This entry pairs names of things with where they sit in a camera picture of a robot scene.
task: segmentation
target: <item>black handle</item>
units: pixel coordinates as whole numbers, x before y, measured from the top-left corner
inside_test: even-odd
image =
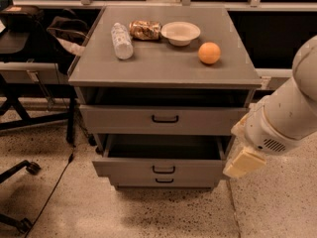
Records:
[[[171,120],[159,120],[155,115],[152,116],[152,121],[154,123],[176,123],[178,122],[178,120],[179,120],[178,115],[173,117]]]
[[[156,182],[157,183],[173,183],[174,182],[174,179],[165,179],[165,180],[159,180],[158,178],[156,178]]]
[[[161,171],[156,171],[156,166],[152,166],[152,170],[153,170],[153,173],[155,173],[155,174],[170,175],[170,174],[174,174],[175,173],[176,167],[173,166],[171,171],[161,172]]]

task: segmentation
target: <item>speckled floor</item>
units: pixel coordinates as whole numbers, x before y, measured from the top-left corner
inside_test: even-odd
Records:
[[[26,236],[0,223],[0,237],[316,237],[317,135],[209,191],[116,190],[96,175],[78,123],[74,146],[65,133],[65,122],[0,132],[0,173],[25,159],[42,167],[1,184],[0,212],[35,225]]]

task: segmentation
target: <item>bowl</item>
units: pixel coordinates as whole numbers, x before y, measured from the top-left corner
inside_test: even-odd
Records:
[[[172,22],[162,26],[161,34],[175,46],[186,46],[200,35],[200,29],[188,22]]]

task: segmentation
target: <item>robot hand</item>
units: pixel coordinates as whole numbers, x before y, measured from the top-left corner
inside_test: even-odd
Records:
[[[317,131],[317,36],[298,50],[292,71],[232,129],[240,147],[230,154],[225,175],[240,178],[265,165],[264,153],[284,154]]]

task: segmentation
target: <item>white bottle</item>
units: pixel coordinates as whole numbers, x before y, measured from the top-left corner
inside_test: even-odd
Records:
[[[133,46],[127,28],[116,23],[111,29],[112,43],[118,59],[129,59],[133,54]]]

